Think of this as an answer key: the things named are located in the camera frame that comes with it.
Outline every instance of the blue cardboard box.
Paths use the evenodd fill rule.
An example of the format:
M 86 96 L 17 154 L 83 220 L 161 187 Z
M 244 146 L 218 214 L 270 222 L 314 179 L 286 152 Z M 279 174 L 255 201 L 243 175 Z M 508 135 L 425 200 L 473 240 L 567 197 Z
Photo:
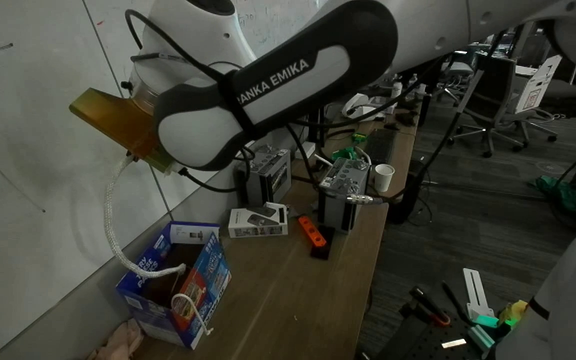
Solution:
M 170 221 L 160 235 L 142 253 L 137 266 L 146 271 L 158 271 L 172 251 L 183 251 L 185 244 L 172 243 L 176 226 L 191 226 L 193 223 Z M 216 232 L 218 225 L 197 223 L 198 226 L 214 226 L 214 232 L 204 237 L 205 245 L 194 264 L 186 262 L 187 278 L 181 285 L 179 293 L 189 296 L 199 310 L 201 317 L 208 323 L 215 313 L 219 300 L 231 280 L 231 272 L 226 264 L 224 249 Z M 132 271 L 127 272 L 116 286 L 117 292 L 128 304 L 132 316 L 142 330 L 156 339 L 179 346 L 195 349 L 204 330 L 192 311 L 189 301 L 176 300 L 174 310 L 170 304 L 161 306 L 146 297 L 145 290 L 150 282 L 156 279 L 141 278 Z

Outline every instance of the gray battery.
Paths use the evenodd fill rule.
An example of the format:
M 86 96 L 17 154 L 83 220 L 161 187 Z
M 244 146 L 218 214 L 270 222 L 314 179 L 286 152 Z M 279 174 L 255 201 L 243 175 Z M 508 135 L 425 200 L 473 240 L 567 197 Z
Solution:
M 245 178 L 246 166 L 238 167 L 239 178 Z M 267 201 L 280 203 L 291 182 L 290 151 L 263 145 L 254 151 L 250 161 L 250 178 L 242 201 L 251 207 L 262 207 Z
M 318 222 L 348 233 L 355 226 L 356 204 L 346 203 L 335 196 L 366 193 L 370 166 L 362 159 L 337 159 L 319 183 Z

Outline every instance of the black pegboard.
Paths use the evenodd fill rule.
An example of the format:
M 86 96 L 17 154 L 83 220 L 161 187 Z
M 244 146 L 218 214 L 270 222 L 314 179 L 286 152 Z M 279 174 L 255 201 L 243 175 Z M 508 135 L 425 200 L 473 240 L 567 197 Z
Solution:
M 414 346 L 408 351 L 405 360 L 478 360 L 482 351 L 468 337 L 470 325 L 459 317 L 450 316 L 450 326 L 439 327 L 434 323 L 426 326 Z M 442 348 L 443 343 L 464 339 L 466 344 Z

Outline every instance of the black keyboard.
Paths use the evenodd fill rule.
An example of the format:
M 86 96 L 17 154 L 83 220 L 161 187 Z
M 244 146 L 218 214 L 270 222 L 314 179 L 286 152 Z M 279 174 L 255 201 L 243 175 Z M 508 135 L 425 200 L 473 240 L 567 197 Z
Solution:
M 390 164 L 395 144 L 395 131 L 388 129 L 372 130 L 366 139 L 365 152 L 374 166 Z

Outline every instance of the whiteboard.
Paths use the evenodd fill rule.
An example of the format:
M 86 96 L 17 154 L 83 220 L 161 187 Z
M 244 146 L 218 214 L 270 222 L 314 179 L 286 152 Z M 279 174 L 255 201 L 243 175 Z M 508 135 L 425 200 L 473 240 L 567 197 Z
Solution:
M 124 12 L 134 9 L 148 16 L 153 3 L 154 0 L 86 0 L 108 62 L 119 82 L 130 78 L 133 70 L 130 57 L 139 52 L 126 26 Z M 315 14 L 319 1 L 233 0 L 233 3 L 237 9 L 244 37 L 254 54 L 260 57 L 296 34 Z M 144 24 L 135 20 L 134 27 L 137 34 L 141 36 Z M 124 97 L 130 96 L 128 91 L 121 90 Z M 192 173 L 202 181 L 208 180 L 215 174 L 203 171 L 192 171 Z M 176 175 L 164 177 L 157 173 L 157 177 L 170 207 L 178 205 L 197 189 L 194 183 Z
M 0 50 L 0 348 L 112 256 L 104 190 L 125 150 L 68 105 L 89 87 L 121 95 L 115 78 L 128 79 L 128 57 L 137 52 L 124 10 L 147 14 L 150 3 L 0 0 L 0 46 L 13 44 Z M 315 9 L 305 0 L 274 3 L 283 6 L 237 2 L 258 55 L 294 34 Z M 195 174 L 204 181 L 213 175 Z M 171 207 L 197 189 L 179 176 L 158 177 Z M 165 214 L 144 162 L 121 176 L 113 207 L 122 246 Z

